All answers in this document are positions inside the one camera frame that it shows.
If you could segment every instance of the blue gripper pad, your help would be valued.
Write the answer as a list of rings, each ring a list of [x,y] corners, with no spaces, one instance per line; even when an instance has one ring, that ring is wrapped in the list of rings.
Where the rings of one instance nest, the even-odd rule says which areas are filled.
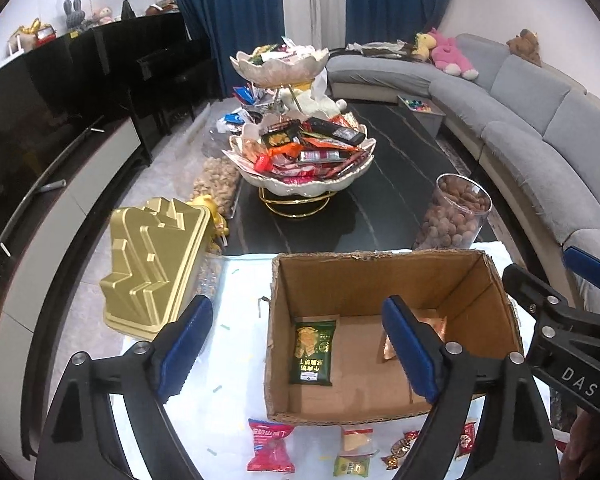
[[[600,289],[600,260],[579,247],[569,247],[562,256],[564,266]]]
[[[213,320],[211,300],[197,295],[176,321],[158,332],[154,339],[152,369],[155,393],[161,403],[180,393]]]
[[[413,391],[435,403],[444,386],[442,341],[435,330],[420,323],[400,296],[382,303],[382,326]]]

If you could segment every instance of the open cardboard box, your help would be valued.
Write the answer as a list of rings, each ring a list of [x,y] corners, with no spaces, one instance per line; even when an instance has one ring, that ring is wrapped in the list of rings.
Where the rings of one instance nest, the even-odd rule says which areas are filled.
[[[264,385],[270,420],[359,424],[429,411],[398,360],[382,358],[381,306],[392,294],[418,316],[446,317],[446,341],[472,355],[522,352],[512,306],[481,251],[281,254],[273,261]],[[333,386],[289,384],[294,323],[308,319],[337,319]]]

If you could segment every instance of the gold container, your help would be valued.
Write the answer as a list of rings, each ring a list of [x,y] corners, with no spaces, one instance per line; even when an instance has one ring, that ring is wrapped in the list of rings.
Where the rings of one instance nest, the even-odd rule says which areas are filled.
[[[152,198],[142,207],[116,209],[109,224],[113,270],[100,280],[104,321],[118,332],[153,340],[193,295],[214,235],[211,212]]]

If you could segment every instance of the white curtain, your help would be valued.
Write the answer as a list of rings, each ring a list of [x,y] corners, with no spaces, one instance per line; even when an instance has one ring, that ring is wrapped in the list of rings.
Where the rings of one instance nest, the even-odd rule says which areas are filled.
[[[346,0],[283,0],[285,34],[315,48],[345,46]]]

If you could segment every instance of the sofa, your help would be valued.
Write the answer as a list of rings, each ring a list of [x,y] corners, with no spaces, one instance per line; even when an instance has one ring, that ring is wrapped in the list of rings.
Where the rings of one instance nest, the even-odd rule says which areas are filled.
[[[562,264],[570,246],[600,258],[600,99],[504,44],[471,34],[457,43],[479,72],[473,82],[431,64],[343,55],[327,64],[333,97],[431,98],[506,199],[551,286],[600,314],[600,290]]]

